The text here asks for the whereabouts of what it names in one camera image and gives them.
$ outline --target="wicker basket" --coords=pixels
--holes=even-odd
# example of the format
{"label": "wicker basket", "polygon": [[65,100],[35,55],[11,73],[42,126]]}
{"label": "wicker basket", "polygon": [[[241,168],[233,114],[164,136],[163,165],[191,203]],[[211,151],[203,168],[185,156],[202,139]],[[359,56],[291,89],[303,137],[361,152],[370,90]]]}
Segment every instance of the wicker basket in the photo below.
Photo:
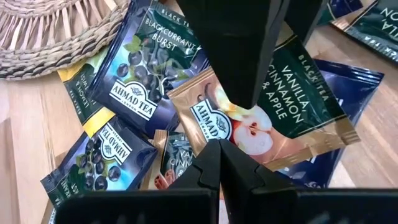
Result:
{"label": "wicker basket", "polygon": [[0,0],[0,79],[52,73],[116,35],[128,0]]}

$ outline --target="wooden surface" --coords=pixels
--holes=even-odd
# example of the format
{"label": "wooden surface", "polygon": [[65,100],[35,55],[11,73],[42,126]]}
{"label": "wooden surface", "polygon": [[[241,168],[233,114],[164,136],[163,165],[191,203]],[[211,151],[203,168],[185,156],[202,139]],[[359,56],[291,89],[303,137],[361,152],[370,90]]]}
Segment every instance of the wooden surface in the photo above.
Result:
{"label": "wooden surface", "polygon": [[[316,30],[307,48],[316,58],[386,74],[358,124],[362,142],[347,148],[331,185],[398,187],[398,67],[331,27]],[[82,131],[57,74],[0,81],[0,223],[40,223],[48,199],[40,180]]]}

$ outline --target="wooden table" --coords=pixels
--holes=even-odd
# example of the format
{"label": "wooden table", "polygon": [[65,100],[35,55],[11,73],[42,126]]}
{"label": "wooden table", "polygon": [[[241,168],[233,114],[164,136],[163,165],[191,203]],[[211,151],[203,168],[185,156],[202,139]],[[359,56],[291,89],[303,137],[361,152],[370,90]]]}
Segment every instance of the wooden table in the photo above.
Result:
{"label": "wooden table", "polygon": [[[386,74],[357,126],[362,142],[347,148],[331,185],[398,187],[398,67],[327,26],[314,32],[307,49],[316,58]],[[57,74],[0,81],[0,223],[40,223],[48,199],[40,180],[82,132]]]}

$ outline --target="woven placemat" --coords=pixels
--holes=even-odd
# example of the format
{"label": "woven placemat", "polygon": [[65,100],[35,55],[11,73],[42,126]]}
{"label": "woven placemat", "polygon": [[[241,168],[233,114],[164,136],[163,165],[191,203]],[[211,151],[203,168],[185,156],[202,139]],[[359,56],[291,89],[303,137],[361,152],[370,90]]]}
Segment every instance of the woven placemat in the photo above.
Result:
{"label": "woven placemat", "polygon": [[129,0],[0,0],[0,79],[48,75],[116,35]]}

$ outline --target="black plastic object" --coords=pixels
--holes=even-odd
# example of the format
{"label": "black plastic object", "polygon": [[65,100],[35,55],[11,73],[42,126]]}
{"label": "black plastic object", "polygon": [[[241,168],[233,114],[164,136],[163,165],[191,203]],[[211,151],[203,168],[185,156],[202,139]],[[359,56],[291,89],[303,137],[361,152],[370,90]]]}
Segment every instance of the black plastic object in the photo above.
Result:
{"label": "black plastic object", "polygon": [[229,141],[213,139],[168,190],[72,198],[61,205],[55,223],[215,224],[220,177],[230,224],[396,223],[398,219],[398,190],[297,188]]}
{"label": "black plastic object", "polygon": [[304,44],[317,26],[327,2],[328,0],[290,1],[285,21]]}
{"label": "black plastic object", "polygon": [[289,0],[177,0],[229,100],[252,108]]}

